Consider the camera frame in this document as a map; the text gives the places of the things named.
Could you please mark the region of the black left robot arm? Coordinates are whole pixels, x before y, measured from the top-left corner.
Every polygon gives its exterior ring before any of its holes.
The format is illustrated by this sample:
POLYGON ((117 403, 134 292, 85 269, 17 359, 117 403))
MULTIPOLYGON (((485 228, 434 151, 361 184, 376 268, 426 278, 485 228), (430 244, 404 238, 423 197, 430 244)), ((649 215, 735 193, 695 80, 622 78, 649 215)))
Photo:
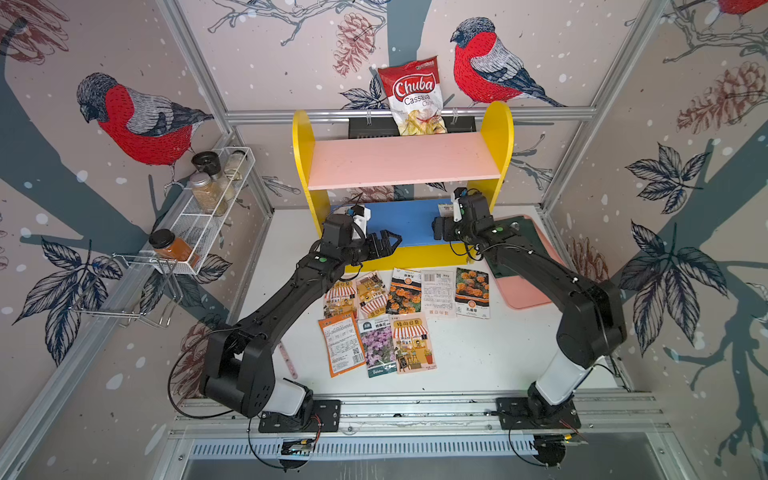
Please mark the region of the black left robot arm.
POLYGON ((393 255, 402 236, 383 230, 366 233, 349 214, 331 214, 321 237, 297 261, 286 283, 261 307, 234 326, 208 337, 199 392, 206 398, 254 418, 279 414, 309 422, 312 393, 275 375, 273 354, 283 335, 315 301, 342 278, 348 266, 393 255))

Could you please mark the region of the pink storefront seed bag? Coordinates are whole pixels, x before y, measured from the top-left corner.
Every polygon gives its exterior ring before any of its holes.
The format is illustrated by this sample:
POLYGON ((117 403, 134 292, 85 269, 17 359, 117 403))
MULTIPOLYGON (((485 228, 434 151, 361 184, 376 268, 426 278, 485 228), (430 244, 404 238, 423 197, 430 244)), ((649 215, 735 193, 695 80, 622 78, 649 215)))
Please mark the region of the pink storefront seed bag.
POLYGON ((325 318, 357 313, 357 288, 354 280, 337 281, 325 294, 323 314, 325 318))
POLYGON ((356 280, 358 317, 372 319, 386 313, 387 289, 377 272, 369 272, 356 280))
POLYGON ((423 270, 421 311, 428 320, 455 319, 455 272, 423 270))
POLYGON ((427 319, 423 313, 391 317, 392 340, 399 374, 437 368, 427 319))

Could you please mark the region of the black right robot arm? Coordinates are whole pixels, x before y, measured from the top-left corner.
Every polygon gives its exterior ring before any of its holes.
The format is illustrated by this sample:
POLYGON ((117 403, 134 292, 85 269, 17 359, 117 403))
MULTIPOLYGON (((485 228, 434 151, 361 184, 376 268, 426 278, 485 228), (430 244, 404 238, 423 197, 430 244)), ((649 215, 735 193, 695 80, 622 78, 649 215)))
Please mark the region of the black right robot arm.
POLYGON ((488 263, 508 267, 545 294, 562 317, 558 351, 527 392, 528 417, 537 424, 554 421, 599 359, 627 339, 620 293, 611 282, 597 283, 537 252, 512 227, 494 219, 486 197, 459 187, 452 195, 453 218, 432 222, 434 238, 460 241, 488 263))

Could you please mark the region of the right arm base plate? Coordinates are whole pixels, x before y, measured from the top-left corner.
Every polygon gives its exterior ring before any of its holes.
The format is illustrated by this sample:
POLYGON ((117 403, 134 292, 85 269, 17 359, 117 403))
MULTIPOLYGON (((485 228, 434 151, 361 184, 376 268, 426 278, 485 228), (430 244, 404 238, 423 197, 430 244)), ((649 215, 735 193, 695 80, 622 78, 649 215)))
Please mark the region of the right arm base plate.
POLYGON ((582 427, 573 397, 552 406, 538 399, 500 397, 495 412, 503 430, 579 430, 582 427))

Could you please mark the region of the black orange marigold seed bag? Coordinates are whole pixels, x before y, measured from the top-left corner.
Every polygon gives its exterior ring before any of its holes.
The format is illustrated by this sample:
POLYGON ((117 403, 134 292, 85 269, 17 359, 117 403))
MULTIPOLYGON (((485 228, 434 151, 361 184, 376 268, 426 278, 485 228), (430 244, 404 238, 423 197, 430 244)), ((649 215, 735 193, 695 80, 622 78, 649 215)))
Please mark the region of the black orange marigold seed bag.
POLYGON ((386 313, 407 315, 421 312, 422 274, 419 271, 394 269, 387 296, 386 313))

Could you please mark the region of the blue flower seed bag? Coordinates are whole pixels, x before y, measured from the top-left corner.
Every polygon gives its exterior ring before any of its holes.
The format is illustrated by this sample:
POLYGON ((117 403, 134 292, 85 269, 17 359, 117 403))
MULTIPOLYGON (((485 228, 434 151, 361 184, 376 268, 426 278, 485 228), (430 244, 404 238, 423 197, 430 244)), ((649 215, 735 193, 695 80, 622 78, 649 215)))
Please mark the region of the blue flower seed bag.
POLYGON ((438 204, 439 216, 443 218, 452 218, 454 215, 454 206, 452 203, 438 204))

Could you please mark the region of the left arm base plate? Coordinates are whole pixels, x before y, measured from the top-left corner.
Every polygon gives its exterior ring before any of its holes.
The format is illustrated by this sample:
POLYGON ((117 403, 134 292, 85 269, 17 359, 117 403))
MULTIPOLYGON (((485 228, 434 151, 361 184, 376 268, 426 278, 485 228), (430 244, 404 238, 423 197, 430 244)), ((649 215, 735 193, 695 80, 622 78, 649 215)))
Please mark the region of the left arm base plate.
POLYGON ((304 402, 296 415, 287 416, 276 412, 262 414, 259 433, 325 433, 337 432, 342 402, 340 400, 315 400, 304 402))

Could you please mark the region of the orange bordered seed bag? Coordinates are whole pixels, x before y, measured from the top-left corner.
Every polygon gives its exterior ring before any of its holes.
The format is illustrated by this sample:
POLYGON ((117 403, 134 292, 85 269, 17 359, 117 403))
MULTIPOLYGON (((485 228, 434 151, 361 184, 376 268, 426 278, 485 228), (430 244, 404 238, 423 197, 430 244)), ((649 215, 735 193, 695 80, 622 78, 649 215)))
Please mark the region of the orange bordered seed bag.
POLYGON ((356 314, 347 312, 318 321, 331 378, 365 364, 356 314))

